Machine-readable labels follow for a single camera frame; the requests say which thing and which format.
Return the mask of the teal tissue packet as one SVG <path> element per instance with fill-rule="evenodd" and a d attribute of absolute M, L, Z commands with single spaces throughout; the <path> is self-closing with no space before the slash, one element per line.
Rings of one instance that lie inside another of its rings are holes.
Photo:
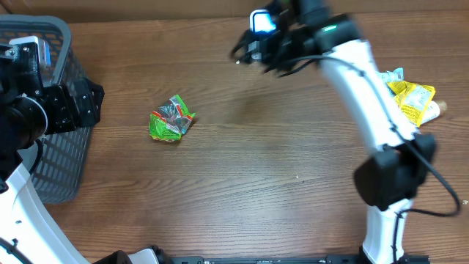
<path fill-rule="evenodd" d="M 385 83 L 394 82 L 394 81 L 403 81 L 405 79 L 404 68 L 398 67 L 393 71 L 380 72 L 379 76 L 382 81 Z"/>

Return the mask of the yellow snack packet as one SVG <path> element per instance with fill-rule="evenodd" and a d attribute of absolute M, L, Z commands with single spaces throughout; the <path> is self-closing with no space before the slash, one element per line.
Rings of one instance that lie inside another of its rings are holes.
<path fill-rule="evenodd" d="M 400 110 L 412 124 L 420 127 L 424 114 L 435 95 L 435 88 L 408 81 L 392 81 L 387 85 L 395 94 L 394 100 Z"/>

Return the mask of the green snack packet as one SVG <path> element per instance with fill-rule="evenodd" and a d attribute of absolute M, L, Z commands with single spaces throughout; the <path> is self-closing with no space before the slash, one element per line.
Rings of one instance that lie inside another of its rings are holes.
<path fill-rule="evenodd" d="M 174 95 L 149 115 L 149 135 L 157 141 L 179 141 L 195 116 L 196 113 L 189 111 L 182 98 Z"/>

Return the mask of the white tube gold cap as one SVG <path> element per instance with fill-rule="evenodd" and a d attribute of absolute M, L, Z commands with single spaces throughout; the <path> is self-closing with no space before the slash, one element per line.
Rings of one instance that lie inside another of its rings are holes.
<path fill-rule="evenodd" d="M 430 122 L 440 116 L 443 116 L 448 110 L 448 105 L 444 100 L 432 100 L 421 121 L 421 124 Z"/>

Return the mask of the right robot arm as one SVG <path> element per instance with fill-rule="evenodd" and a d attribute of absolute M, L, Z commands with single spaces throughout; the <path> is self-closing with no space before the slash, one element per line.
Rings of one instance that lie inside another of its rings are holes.
<path fill-rule="evenodd" d="M 428 263 L 426 256 L 407 254 L 402 240 L 430 171 L 435 138 L 421 134 L 401 113 L 352 16 L 331 15 L 323 1 L 272 1 L 251 12 L 231 56 L 280 76 L 317 65 L 341 96 L 369 154 L 353 174 L 367 218 L 366 237 L 351 262 Z"/>

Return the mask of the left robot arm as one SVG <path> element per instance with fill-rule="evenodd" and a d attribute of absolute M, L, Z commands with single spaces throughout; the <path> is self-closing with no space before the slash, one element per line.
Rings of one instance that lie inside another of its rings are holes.
<path fill-rule="evenodd" d="M 48 45 L 36 37 L 1 44 L 1 262 L 86 263 L 40 201 L 32 182 L 40 138 L 100 121 L 103 88 L 87 78 L 43 84 Z"/>

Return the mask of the white barcode scanner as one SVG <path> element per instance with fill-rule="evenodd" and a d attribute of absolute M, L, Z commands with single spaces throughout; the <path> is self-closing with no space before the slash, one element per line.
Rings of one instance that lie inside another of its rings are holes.
<path fill-rule="evenodd" d="M 270 34 L 277 30 L 276 24 L 267 10 L 258 9 L 252 11 L 249 20 L 250 30 L 255 34 Z"/>

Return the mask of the grey plastic mesh basket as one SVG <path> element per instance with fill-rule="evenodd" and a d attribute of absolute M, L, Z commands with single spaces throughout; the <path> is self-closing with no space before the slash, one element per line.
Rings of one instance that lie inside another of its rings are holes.
<path fill-rule="evenodd" d="M 39 37 L 50 47 L 51 66 L 41 70 L 44 84 L 70 86 L 78 78 L 88 78 L 71 48 L 71 31 L 63 20 L 52 16 L 1 16 L 1 44 L 27 36 Z M 44 150 L 32 173 L 32 182 L 42 202 L 60 203 L 75 198 L 93 127 L 40 138 Z"/>

